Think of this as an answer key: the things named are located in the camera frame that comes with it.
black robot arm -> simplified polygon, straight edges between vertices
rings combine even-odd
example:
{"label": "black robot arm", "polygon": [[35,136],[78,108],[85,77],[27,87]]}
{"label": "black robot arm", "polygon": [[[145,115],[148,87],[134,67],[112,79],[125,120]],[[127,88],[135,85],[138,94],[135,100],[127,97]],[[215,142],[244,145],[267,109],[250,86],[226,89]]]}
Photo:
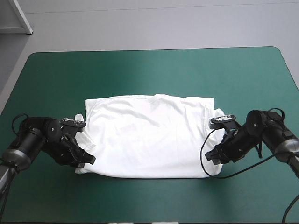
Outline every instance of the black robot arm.
{"label": "black robot arm", "polygon": [[[14,122],[21,116],[26,118],[16,133]],[[0,199],[14,176],[29,168],[40,151],[46,152],[59,165],[83,167],[85,163],[93,164],[95,157],[80,148],[75,139],[76,133],[82,132],[85,125],[85,122],[72,119],[58,122],[54,118],[29,117],[26,114],[15,117],[12,130],[16,138],[2,155]]]}
{"label": "black robot arm", "polygon": [[212,160],[215,165],[236,162],[254,147],[261,158],[264,142],[280,162],[290,165],[299,178],[299,140],[284,125],[284,112],[278,109],[282,113],[280,116],[273,109],[250,111],[242,126],[236,122],[234,115],[211,119],[210,128],[225,128],[226,134],[220,144],[206,153],[207,160]]}

white fabric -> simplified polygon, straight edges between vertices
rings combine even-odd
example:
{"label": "white fabric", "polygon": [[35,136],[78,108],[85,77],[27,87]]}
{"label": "white fabric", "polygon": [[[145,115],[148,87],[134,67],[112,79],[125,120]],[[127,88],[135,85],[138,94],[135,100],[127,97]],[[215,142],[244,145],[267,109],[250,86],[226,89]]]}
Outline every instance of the white fabric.
{"label": "white fabric", "polygon": [[[214,110],[213,98],[120,96],[87,99],[86,127],[77,133],[81,148],[96,157],[94,165],[77,168],[77,174],[124,178],[207,177],[199,158],[200,147],[211,131],[209,118],[224,115]],[[221,142],[224,130],[215,131],[203,150],[206,170],[216,175],[205,153]]]}

folded shirt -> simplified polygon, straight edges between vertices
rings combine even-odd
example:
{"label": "folded shirt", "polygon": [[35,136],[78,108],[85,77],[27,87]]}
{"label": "folded shirt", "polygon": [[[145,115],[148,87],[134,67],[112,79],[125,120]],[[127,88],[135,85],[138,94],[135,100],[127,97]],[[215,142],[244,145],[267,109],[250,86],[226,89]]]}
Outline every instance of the folded shirt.
{"label": "folded shirt", "polygon": [[[94,172],[123,178],[202,178],[200,148],[211,132],[210,118],[223,116],[213,98],[119,96],[87,99],[86,127],[77,133],[81,148],[96,157],[77,174]],[[75,119],[83,120],[76,115]],[[213,132],[203,149],[205,169],[217,175],[222,165],[205,153],[219,144],[224,130]]]}

gray floor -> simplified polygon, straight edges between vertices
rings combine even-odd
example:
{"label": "gray floor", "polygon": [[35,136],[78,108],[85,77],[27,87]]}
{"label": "gray floor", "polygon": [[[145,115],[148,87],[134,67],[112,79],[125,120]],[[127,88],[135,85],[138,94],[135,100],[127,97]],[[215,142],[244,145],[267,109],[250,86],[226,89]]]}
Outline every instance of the gray floor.
{"label": "gray floor", "polygon": [[31,53],[278,47],[299,86],[299,0],[19,0],[33,35],[0,35],[0,112]]}

green table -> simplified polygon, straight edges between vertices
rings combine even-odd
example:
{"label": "green table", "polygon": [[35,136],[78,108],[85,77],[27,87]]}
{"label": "green table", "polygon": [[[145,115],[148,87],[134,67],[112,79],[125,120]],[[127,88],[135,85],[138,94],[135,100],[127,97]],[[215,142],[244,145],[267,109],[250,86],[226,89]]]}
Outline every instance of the green table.
{"label": "green table", "polygon": [[[50,52],[28,58],[0,116],[0,147],[14,139],[19,113],[73,118],[85,113],[87,98],[156,93],[213,97],[241,124],[250,110],[280,107],[299,136],[298,89],[277,48]],[[252,150],[221,174],[257,161]],[[226,180],[134,180],[76,175],[40,153],[14,180],[4,221],[280,222],[298,190],[291,169],[275,159]],[[288,221],[299,221],[298,208]]]}

